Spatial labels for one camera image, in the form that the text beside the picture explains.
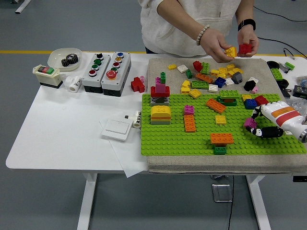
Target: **black cable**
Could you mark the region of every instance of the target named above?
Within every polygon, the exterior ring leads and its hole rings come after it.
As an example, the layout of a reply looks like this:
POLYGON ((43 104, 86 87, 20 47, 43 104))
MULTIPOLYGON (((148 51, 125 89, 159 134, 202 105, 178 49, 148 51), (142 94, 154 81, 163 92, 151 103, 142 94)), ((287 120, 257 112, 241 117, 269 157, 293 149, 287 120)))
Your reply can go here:
POLYGON ((295 49, 293 46, 291 46, 291 45, 289 45, 289 44, 287 44, 287 43, 285 43, 285 42, 281 42, 281 41, 274 40, 274 39, 262 38, 262 37, 258 37, 258 38, 259 38, 259 39, 262 39, 262 40, 273 41, 273 42, 280 42, 280 43, 282 43, 282 44, 285 44, 285 45, 291 47, 292 49, 296 50, 297 52, 299 52, 301 55, 303 55, 303 56, 307 59, 307 56, 305 56, 301 51, 295 49))
POLYGON ((230 230, 230 219, 232 215, 232 206, 234 204, 234 190, 235 190, 235 176, 232 176, 232 202, 231 202, 231 208, 230 208, 230 215, 229 215, 229 221, 228 221, 228 230, 230 230))
POLYGON ((268 13, 268 12, 266 12, 266 11, 263 11, 263 10, 261 10, 261 9, 257 8, 256 6, 254 6, 254 7, 255 7, 257 10, 262 11, 262 12, 264 12, 264 13, 267 13, 267 14, 272 14, 272 15, 276 15, 276 16, 280 16, 280 17, 285 18, 285 19, 287 19, 287 20, 289 20, 289 21, 292 21, 292 22, 300 22, 300 23, 307 22, 306 20, 305 20, 305 21, 291 20, 291 19, 288 19, 288 18, 286 18, 286 17, 284 17, 284 16, 281 16, 281 15, 279 15, 279 14, 275 14, 275 13, 268 13))

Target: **gray floor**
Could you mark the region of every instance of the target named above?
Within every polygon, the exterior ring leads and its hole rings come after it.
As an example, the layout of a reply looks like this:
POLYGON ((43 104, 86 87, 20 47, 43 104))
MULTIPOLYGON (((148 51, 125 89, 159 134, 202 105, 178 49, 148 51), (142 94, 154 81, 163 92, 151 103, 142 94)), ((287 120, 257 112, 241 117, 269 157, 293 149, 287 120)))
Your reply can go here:
MULTIPOLYGON (((255 6, 293 20, 306 20, 306 0, 258 0, 255 6)), ((0 1, 0 50, 143 52, 140 6, 132 0, 38 1, 21 14, 10 0, 0 1)), ((255 10, 260 37, 288 43, 307 54, 307 23, 290 22, 255 10)), ((236 25, 227 37, 236 45, 236 25)), ((286 47, 260 41, 259 54, 283 54, 286 47)), ((5 166, 19 129, 40 87, 32 74, 49 55, 0 54, 0 229, 75 230, 85 179, 81 174, 13 172, 5 166)), ((230 204, 213 201, 208 175, 123 174, 98 177, 90 229, 216 229, 228 226, 230 204)), ((270 175, 260 182, 272 230, 307 228, 306 183, 288 175, 270 175)), ((257 230, 248 186, 235 176, 231 228, 257 230)))

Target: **white dish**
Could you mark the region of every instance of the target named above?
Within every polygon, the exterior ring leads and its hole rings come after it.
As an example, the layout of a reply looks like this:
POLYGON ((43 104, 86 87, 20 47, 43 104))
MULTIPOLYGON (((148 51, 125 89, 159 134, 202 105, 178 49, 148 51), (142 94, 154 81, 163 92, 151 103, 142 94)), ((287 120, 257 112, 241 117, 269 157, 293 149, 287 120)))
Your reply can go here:
POLYGON ((57 49, 50 54, 48 59, 48 65, 52 68, 57 68, 60 71, 72 71, 79 67, 82 59, 82 52, 76 48, 63 48, 57 49), (76 54, 78 56, 78 62, 75 64, 70 64, 66 67, 62 65, 62 60, 66 58, 69 54, 76 54))

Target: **robotic hand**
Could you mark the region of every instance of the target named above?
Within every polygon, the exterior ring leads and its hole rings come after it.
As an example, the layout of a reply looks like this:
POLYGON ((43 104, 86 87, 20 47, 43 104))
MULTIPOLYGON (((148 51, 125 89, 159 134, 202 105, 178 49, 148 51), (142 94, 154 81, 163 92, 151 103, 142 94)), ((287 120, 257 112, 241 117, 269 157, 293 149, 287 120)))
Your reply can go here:
POLYGON ((283 131, 290 131, 295 138, 305 143, 307 142, 307 116, 304 118, 298 111, 290 107, 286 102, 278 101, 263 104, 254 109, 251 116, 254 119, 260 114, 272 121, 277 126, 256 128, 246 126, 246 129, 260 138, 278 138, 283 135, 283 131))

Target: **table leg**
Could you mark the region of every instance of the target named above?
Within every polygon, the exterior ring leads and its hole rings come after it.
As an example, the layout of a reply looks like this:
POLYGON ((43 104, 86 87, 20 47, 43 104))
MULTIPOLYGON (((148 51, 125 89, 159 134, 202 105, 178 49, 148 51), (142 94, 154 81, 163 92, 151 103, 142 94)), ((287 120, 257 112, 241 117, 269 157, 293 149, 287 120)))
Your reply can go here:
POLYGON ((83 175, 86 178, 86 184, 77 230, 88 230, 97 180, 96 173, 83 173, 83 175))
POLYGON ((258 184, 259 181, 261 181, 264 177, 265 175, 247 175, 246 179, 248 181, 250 195, 253 200, 259 230, 271 230, 268 215, 265 210, 261 191, 258 184))

